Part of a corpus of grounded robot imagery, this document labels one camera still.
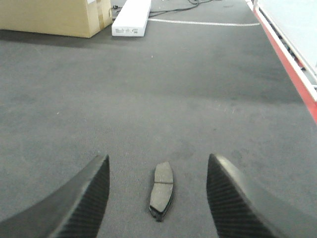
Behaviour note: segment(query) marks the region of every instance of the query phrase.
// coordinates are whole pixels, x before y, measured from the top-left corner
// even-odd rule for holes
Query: brake pad
[[[151,192],[150,212],[156,221],[163,221],[172,201],[174,189],[173,172],[169,162],[158,164],[154,174],[154,185]]]

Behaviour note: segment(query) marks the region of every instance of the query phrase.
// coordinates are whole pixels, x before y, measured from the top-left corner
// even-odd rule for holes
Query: white tape line
[[[204,26],[259,26],[259,23],[219,23],[219,22],[201,22],[201,21],[176,21],[176,20],[164,20],[149,18],[149,21],[165,22],[165,23],[176,23],[176,24],[188,24],[188,25],[204,25]]]

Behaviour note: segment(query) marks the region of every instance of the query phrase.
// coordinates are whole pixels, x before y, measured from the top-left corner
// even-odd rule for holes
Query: black cable
[[[162,14],[166,14],[169,12],[178,12],[178,11],[187,11],[187,10],[191,10],[193,8],[198,7],[200,4],[203,3],[207,3],[207,2],[211,2],[213,0],[205,0],[205,1],[200,1],[200,0],[194,0],[194,2],[192,2],[191,0],[187,0],[190,4],[192,4],[193,6],[190,7],[185,7],[185,8],[176,8],[176,9],[170,9],[170,10],[155,10],[155,11],[150,11],[150,15],[149,17],[154,17],[154,16],[159,16]],[[112,7],[112,9],[121,9],[122,7],[119,7],[117,5],[114,5]]]

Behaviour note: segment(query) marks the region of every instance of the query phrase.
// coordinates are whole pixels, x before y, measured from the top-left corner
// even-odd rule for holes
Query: red stripe
[[[301,95],[308,111],[311,113],[313,119],[315,120],[315,123],[317,123],[317,103],[314,101],[312,96],[310,95],[309,91],[303,84],[300,76],[296,73],[295,69],[291,65],[291,63],[288,61],[287,57],[281,50],[281,48],[278,46],[275,39],[272,37],[271,33],[268,31],[267,27],[264,25],[264,23],[261,21],[258,13],[254,10],[255,16],[258,18],[259,22],[262,24],[262,27],[271,42],[275,52],[277,53],[279,59],[281,60],[286,72],[288,73],[289,77],[291,78],[294,86],[296,87],[299,95]]]

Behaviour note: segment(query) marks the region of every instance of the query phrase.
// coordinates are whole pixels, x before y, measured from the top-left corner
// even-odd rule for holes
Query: cardboard box
[[[110,0],[0,0],[0,29],[90,38],[111,23]]]

